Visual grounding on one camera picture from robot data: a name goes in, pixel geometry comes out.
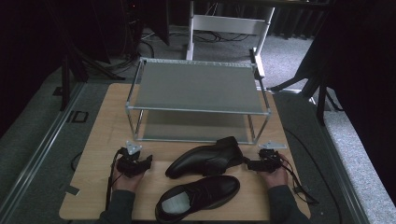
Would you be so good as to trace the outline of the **aluminium floor rail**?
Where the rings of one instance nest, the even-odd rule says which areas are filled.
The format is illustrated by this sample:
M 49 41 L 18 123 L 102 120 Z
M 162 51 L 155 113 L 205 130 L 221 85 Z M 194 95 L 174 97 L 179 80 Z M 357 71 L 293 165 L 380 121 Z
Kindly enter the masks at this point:
M 332 167 L 333 175 L 342 192 L 347 210 L 352 216 L 355 224 L 370 224 L 360 201 L 358 192 L 353 187 L 349 174 L 347 173 L 347 168 L 342 162 L 340 153 L 338 152 L 337 144 L 329 133 L 328 127 L 326 125 L 322 125 L 321 123 L 318 126 L 320 133 L 326 142 L 330 166 Z
M 7 220 L 12 217 L 12 214 L 19 205 L 32 180 L 35 178 L 35 174 L 37 173 L 42 162 L 49 153 L 50 148 L 52 147 L 54 141 L 57 138 L 57 135 L 64 126 L 66 119 L 71 114 L 71 111 L 73 110 L 84 88 L 84 82 L 79 82 L 76 84 L 75 88 L 71 93 L 69 103 L 66 105 L 63 111 L 57 114 L 46 135 L 41 140 L 40 145 L 35 149 L 35 152 L 31 156 L 31 159 L 22 169 L 16 182 L 13 184 L 8 196 L 3 200 L 0 205 L 0 222 L 6 223 Z

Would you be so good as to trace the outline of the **grey metal shoe rack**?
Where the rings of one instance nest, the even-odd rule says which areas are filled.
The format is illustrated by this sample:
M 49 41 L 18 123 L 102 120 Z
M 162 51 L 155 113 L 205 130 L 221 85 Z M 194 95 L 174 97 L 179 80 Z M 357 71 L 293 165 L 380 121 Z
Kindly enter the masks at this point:
M 253 63 L 143 58 L 126 100 L 135 141 L 255 145 L 271 117 Z

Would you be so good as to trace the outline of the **small black floor bracket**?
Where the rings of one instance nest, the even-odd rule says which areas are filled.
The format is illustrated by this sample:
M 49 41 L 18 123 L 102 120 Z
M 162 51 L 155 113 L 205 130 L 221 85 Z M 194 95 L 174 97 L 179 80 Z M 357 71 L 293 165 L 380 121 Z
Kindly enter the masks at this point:
M 89 113 L 86 111 L 74 111 L 72 110 L 67 117 L 67 122 L 71 123 L 85 123 L 88 120 Z

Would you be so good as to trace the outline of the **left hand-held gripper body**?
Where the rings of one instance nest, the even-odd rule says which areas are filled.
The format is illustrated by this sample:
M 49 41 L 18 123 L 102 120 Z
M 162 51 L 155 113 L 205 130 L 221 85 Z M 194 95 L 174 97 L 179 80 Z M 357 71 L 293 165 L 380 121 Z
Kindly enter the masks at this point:
M 125 145 L 126 147 L 120 149 L 121 157 L 118 159 L 116 168 L 120 173 L 128 177 L 139 175 L 142 165 L 146 164 L 138 160 L 142 147 L 131 141 L 127 141 Z

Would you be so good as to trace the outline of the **black metal stand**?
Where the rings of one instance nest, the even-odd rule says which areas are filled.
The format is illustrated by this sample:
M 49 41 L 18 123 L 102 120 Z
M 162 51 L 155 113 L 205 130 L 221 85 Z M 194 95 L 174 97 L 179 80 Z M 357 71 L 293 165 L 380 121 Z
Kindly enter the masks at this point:
M 305 98 L 309 98 L 318 91 L 316 117 L 321 125 L 325 125 L 324 109 L 326 97 L 328 95 L 326 84 L 327 76 L 322 75 L 320 70 L 325 67 L 330 56 L 330 52 L 326 50 L 322 51 L 319 48 L 311 46 L 300 63 L 294 77 L 274 87 L 270 87 L 269 90 L 283 91 L 288 86 L 306 79 L 307 82 L 302 89 L 302 95 Z
M 102 65 L 95 62 L 88 55 L 79 50 L 74 45 L 69 33 L 67 32 L 67 29 L 60 19 L 54 18 L 53 20 L 66 49 L 66 54 L 62 59 L 62 86 L 60 88 L 60 95 L 62 96 L 62 103 L 60 107 L 61 111 L 65 111 L 71 102 L 70 72 L 73 72 L 73 75 L 78 82 L 86 82 L 88 80 L 89 76 L 84 68 L 84 63 L 91 65 L 95 70 L 103 73 L 106 77 L 114 80 L 124 80 L 124 77 L 120 77 L 114 73 L 111 73 Z

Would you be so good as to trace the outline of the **person's right hand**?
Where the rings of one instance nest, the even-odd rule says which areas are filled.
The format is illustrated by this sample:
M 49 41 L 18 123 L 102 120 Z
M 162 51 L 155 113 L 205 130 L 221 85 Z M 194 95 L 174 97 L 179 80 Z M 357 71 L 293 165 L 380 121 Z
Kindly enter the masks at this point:
M 288 160 L 283 154 L 280 154 L 279 157 L 281 158 L 281 166 L 275 171 L 272 173 L 258 172 L 258 175 L 263 179 L 268 189 L 288 185 L 289 178 L 286 170 Z

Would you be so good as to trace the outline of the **black leather shoe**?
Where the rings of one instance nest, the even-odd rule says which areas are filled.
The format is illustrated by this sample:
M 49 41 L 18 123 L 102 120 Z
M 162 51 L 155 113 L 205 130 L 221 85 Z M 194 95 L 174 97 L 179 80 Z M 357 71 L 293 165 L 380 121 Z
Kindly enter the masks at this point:
M 175 224 L 190 214 L 211 210 L 229 202 L 240 190 L 239 180 L 230 175 L 205 177 L 166 191 L 155 207 L 161 224 Z
M 195 147 L 177 158 L 165 171 L 169 178 L 183 175 L 222 175 L 230 167 L 240 165 L 243 153 L 233 136 L 218 140 L 214 145 Z

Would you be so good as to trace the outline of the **white frame stand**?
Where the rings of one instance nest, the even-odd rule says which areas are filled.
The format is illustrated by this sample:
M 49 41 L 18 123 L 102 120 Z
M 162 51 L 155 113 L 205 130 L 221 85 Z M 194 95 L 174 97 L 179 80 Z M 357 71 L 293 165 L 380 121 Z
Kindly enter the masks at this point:
M 259 37 L 259 41 L 257 47 L 250 50 L 250 60 L 256 66 L 257 76 L 259 78 L 264 78 L 265 73 L 261 53 L 274 12 L 275 8 L 271 7 L 262 20 L 199 15 L 194 12 L 194 2 L 191 1 L 189 15 L 189 43 L 187 46 L 186 59 L 193 59 L 193 33 L 195 31 L 257 35 Z

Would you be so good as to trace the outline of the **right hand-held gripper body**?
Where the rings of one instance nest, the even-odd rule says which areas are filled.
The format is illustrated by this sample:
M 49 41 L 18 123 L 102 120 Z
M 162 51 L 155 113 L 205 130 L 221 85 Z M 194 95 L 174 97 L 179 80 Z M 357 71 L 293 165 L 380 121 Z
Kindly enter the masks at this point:
M 279 149 L 286 149 L 285 144 L 269 141 L 259 144 L 259 156 L 263 162 L 264 172 L 272 173 L 282 166 L 282 159 L 279 156 Z

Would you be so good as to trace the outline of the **person's left hand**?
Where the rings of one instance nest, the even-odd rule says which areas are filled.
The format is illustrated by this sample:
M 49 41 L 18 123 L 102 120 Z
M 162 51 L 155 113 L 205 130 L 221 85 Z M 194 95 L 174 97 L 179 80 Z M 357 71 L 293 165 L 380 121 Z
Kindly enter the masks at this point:
M 143 179 L 144 175 L 144 173 L 141 173 L 133 177 L 128 177 L 120 173 L 117 169 L 114 169 L 111 181 L 112 189 L 136 192 L 139 183 Z

